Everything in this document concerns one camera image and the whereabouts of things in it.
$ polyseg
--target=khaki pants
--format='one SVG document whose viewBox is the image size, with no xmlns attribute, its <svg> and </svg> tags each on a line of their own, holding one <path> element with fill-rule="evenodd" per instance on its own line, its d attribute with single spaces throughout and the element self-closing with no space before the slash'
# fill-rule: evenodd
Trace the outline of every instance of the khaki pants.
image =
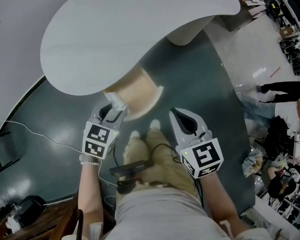
<svg viewBox="0 0 300 240">
<path fill-rule="evenodd" d="M 140 160 L 148 160 L 150 158 L 150 152 L 152 152 L 154 147 L 158 144 L 167 144 L 170 146 L 169 142 L 159 129 L 150 129 L 146 136 L 146 143 L 139 138 L 130 139 L 123 154 L 124 165 Z M 163 145 L 157 147 L 152 155 L 152 160 L 154 166 L 137 174 L 145 183 L 168 183 L 175 188 L 188 192 L 199 200 L 193 178 L 183 164 L 173 161 L 170 148 Z M 132 192 L 151 188 L 155 187 L 137 184 Z M 124 196 L 124 194 L 117 193 L 116 203 L 118 204 Z"/>
</svg>

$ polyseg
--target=dark gray floor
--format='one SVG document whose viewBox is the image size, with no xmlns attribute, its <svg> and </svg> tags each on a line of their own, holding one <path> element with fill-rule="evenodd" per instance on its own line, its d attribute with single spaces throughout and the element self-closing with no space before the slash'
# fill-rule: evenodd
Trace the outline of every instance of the dark gray floor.
<svg viewBox="0 0 300 240">
<path fill-rule="evenodd" d="M 119 163 L 123 162 L 122 153 L 131 131 L 138 130 L 145 135 L 152 119 L 161 121 L 163 133 L 175 145 L 169 109 L 188 109 L 201 115 L 219 140 L 224 163 L 218 175 L 238 211 L 254 205 L 253 178 L 245 178 L 241 169 L 250 151 L 244 118 L 228 74 L 207 35 L 201 32 L 184 47 L 174 46 L 164 38 L 147 53 L 141 64 L 164 90 L 149 113 L 122 125 L 116 143 Z M 67 95 L 46 81 L 12 120 L 80 150 L 86 120 L 102 99 L 105 99 L 102 93 Z M 49 201 L 73 194 L 78 189 L 81 165 L 75 151 L 32 135 L 20 125 L 10 123 L 6 129 L 11 134 L 0 139 L 0 159 L 8 162 L 12 157 L 19 157 L 20 161 L 0 173 L 0 196 L 5 202 L 28 195 L 39 195 Z M 101 176 L 115 182 L 109 174 L 109 168 L 114 166 L 113 157 L 107 157 Z M 114 195 L 115 188 L 104 184 L 103 192 Z"/>
</svg>

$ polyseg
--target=white floor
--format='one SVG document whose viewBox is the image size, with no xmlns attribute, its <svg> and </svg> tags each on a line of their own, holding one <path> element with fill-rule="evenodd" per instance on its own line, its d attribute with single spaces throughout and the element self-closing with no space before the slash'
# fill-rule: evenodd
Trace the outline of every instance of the white floor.
<svg viewBox="0 0 300 240">
<path fill-rule="evenodd" d="M 277 92 L 257 93 L 256 85 L 299 80 L 280 49 L 278 41 L 281 37 L 267 15 L 237 32 L 229 32 L 222 20 L 215 17 L 204 30 L 220 56 L 236 92 L 249 94 L 260 101 L 269 101 Z M 266 129 L 251 120 L 245 122 L 249 135 L 264 137 Z"/>
</svg>

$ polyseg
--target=shoe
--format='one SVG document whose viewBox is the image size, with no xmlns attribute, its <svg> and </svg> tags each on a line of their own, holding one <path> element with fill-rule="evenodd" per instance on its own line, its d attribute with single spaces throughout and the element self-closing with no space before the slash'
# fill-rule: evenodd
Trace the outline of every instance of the shoe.
<svg viewBox="0 0 300 240">
<path fill-rule="evenodd" d="M 267 91 L 263 91 L 262 90 L 262 86 L 260 86 L 260 85 L 256 86 L 256 91 L 257 91 L 257 93 L 262 93 L 262 94 L 266 94 L 267 93 Z"/>
<path fill-rule="evenodd" d="M 158 119 L 152 120 L 152 122 L 150 123 L 150 129 L 160 130 L 160 121 Z"/>
<path fill-rule="evenodd" d="M 140 133 L 137 130 L 132 131 L 130 139 L 140 139 Z"/>
</svg>

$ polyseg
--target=table top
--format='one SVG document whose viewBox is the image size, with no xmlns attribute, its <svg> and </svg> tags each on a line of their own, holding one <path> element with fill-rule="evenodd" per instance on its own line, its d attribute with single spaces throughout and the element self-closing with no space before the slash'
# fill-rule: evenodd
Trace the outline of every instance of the table top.
<svg viewBox="0 0 300 240">
<path fill-rule="evenodd" d="M 178 27 L 239 10 L 238 0 L 68 0 L 45 31 L 41 66 L 59 91 L 93 94 L 122 78 Z"/>
</svg>

